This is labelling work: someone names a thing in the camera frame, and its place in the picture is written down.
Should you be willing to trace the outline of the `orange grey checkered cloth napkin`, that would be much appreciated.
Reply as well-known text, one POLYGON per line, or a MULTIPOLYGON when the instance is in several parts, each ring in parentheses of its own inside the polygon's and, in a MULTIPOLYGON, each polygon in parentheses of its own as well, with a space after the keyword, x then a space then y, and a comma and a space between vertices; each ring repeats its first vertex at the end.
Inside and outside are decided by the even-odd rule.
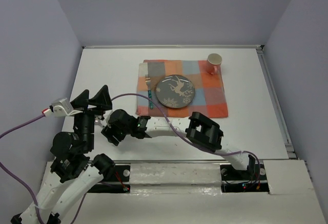
POLYGON ((139 64, 137 115, 187 117, 200 112, 227 118, 221 70, 210 74, 205 60, 144 60, 139 64))

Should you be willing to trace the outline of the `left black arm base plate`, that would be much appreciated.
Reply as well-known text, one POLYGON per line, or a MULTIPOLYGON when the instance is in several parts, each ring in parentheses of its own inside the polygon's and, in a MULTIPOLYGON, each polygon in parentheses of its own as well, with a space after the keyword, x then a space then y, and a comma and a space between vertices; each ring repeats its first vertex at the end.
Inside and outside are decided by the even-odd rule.
POLYGON ((101 182, 94 185, 88 193, 128 194, 131 189, 130 172, 130 165, 117 165, 111 176, 106 176, 101 182))

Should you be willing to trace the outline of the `red white paper cup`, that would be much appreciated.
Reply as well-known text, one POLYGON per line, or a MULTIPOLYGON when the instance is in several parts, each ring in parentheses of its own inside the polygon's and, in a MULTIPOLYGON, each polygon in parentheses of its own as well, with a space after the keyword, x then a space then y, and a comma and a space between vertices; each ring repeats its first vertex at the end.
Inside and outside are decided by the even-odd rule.
POLYGON ((221 63, 222 57, 219 54, 209 54, 206 61, 206 72, 211 75, 217 74, 221 63))

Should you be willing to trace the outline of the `spoon with teal handle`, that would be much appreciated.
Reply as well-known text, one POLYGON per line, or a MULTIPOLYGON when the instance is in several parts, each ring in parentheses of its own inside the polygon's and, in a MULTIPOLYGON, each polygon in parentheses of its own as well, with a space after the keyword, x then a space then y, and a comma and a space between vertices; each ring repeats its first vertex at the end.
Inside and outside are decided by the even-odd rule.
POLYGON ((105 125, 102 124, 101 119, 99 119, 99 118, 96 118, 96 119, 94 120, 94 125, 95 125, 95 126, 99 126, 99 127, 101 127, 102 129, 105 127, 105 125))

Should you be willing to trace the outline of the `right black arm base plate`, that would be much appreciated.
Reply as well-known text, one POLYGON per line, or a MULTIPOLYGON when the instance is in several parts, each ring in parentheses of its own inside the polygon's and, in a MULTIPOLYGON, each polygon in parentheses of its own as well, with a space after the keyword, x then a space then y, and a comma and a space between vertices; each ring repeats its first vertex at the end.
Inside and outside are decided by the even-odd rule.
POLYGON ((255 167, 255 174, 249 175, 245 171, 237 171, 230 164, 220 165, 222 193, 267 192, 267 181, 264 164, 255 167))

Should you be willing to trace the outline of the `fork with teal handle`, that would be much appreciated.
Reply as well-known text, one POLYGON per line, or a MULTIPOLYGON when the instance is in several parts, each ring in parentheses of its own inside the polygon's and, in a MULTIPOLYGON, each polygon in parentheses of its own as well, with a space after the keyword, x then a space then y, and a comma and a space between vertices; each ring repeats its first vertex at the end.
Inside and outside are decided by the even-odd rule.
POLYGON ((149 98, 149 108, 153 109, 153 102, 152 102, 152 92, 151 92, 151 79, 148 74, 145 75, 145 81, 148 88, 148 98, 149 98))

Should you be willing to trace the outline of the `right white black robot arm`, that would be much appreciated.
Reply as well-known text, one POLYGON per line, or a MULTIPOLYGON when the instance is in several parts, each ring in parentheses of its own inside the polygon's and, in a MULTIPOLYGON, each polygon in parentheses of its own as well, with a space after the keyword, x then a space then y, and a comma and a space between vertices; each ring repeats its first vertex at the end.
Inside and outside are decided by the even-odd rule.
POLYGON ((240 178, 247 179, 255 175, 256 156, 222 141, 220 125, 199 112, 193 112, 190 117, 169 120, 167 117, 133 117, 118 109, 111 113, 106 123, 101 134, 115 146, 127 135, 138 139, 180 137, 202 152, 223 157, 240 178))

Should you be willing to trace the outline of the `dark round deer plate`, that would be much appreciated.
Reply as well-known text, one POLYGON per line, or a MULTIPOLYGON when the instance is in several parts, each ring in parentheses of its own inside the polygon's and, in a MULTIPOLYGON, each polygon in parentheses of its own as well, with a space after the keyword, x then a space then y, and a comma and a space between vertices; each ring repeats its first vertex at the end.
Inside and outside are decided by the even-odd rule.
POLYGON ((193 101, 195 87, 187 77, 175 74, 162 78, 156 85, 155 93, 164 107, 181 109, 193 101))

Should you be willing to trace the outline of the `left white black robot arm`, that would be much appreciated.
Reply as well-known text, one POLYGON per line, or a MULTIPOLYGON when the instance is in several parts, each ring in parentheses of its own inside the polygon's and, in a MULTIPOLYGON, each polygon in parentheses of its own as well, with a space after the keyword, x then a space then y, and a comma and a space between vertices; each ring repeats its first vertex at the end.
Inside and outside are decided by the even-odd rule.
POLYGON ((66 98, 54 101, 42 114, 44 117, 72 116, 72 132, 54 136, 50 152, 54 161, 50 174, 32 204, 11 218, 11 223, 61 223, 67 211, 101 180, 113 176, 115 163, 105 154, 93 160, 87 153, 94 149, 96 117, 112 109, 108 86, 104 85, 93 98, 84 90, 73 101, 66 98))

